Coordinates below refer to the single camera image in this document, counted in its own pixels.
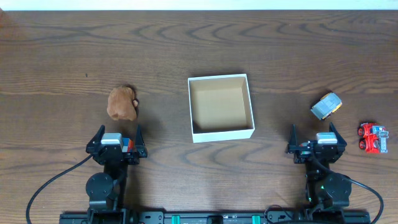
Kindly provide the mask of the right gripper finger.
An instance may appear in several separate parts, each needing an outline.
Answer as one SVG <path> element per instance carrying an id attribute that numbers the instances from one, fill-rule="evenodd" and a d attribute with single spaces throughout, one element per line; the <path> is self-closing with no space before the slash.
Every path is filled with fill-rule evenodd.
<path id="1" fill-rule="evenodd" d="M 296 126 L 292 125 L 292 130 L 290 132 L 289 146 L 297 146 L 297 133 Z"/>
<path id="2" fill-rule="evenodd" d="M 336 128 L 335 128 L 335 126 L 334 126 L 334 124 L 332 122 L 329 123 L 329 131 L 335 134 L 338 145 L 341 145 L 341 146 L 346 146 L 347 145 L 346 141 L 343 139 L 343 137 L 336 130 Z"/>

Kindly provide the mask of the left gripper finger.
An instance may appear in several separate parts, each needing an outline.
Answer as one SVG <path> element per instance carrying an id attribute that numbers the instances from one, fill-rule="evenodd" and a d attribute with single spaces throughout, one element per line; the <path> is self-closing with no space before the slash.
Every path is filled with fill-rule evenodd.
<path id="1" fill-rule="evenodd" d="M 90 140 L 90 146 L 97 146 L 101 144 L 102 137 L 105 132 L 105 125 L 101 125 L 97 133 Z"/>
<path id="2" fill-rule="evenodd" d="M 137 125 L 137 129 L 136 129 L 136 137 L 134 140 L 134 144 L 136 147 L 144 147 L 145 143 L 144 140 L 142 138 L 142 131 L 141 131 L 141 125 L 138 124 Z"/>

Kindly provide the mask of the multicolour puzzle cube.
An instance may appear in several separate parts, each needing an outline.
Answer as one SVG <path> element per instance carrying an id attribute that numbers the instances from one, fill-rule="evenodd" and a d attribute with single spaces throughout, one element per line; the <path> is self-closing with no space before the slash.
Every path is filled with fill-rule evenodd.
<path id="1" fill-rule="evenodd" d="M 122 148 L 122 152 L 123 153 L 128 153 L 128 152 L 132 152 L 134 149 L 134 141 L 132 141 L 129 138 L 123 138 L 123 148 Z"/>

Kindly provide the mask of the red toy fire truck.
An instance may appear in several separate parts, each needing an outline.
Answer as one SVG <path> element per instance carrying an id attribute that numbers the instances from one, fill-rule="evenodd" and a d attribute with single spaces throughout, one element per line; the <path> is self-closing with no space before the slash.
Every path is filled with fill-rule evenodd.
<path id="1" fill-rule="evenodd" d="M 386 154 L 389 131 L 377 123 L 362 123 L 358 128 L 359 148 L 367 153 Z"/>

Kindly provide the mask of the yellow grey toy truck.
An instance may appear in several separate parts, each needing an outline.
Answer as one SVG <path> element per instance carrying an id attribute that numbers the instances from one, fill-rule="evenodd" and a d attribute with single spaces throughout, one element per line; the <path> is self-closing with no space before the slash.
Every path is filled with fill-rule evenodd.
<path id="1" fill-rule="evenodd" d="M 342 100 L 333 92 L 327 93 L 314 104 L 311 112 L 319 119 L 325 120 L 342 106 Z"/>

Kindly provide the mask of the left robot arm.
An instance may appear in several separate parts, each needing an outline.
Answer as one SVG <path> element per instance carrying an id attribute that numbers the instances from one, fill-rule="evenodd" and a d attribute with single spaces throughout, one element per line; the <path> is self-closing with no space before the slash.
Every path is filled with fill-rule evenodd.
<path id="1" fill-rule="evenodd" d="M 148 152 L 141 127 L 135 138 L 124 138 L 120 133 L 106 133 L 105 126 L 86 145 L 86 152 L 102 172 L 92 175 L 86 183 L 89 196 L 88 223 L 138 223 L 138 214 L 124 208 L 128 167 L 138 165 Z"/>

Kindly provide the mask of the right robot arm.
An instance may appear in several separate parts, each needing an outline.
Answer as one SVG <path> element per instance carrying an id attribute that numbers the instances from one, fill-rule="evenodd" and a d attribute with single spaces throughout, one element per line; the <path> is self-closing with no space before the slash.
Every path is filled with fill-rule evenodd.
<path id="1" fill-rule="evenodd" d="M 305 165 L 307 179 L 305 195 L 309 202 L 298 220 L 322 223 L 346 223 L 343 209 L 349 205 L 352 186 L 347 176 L 330 170 L 344 153 L 347 145 L 332 123 L 329 131 L 317 133 L 316 139 L 298 142 L 292 126 L 286 153 L 294 156 L 294 163 Z"/>

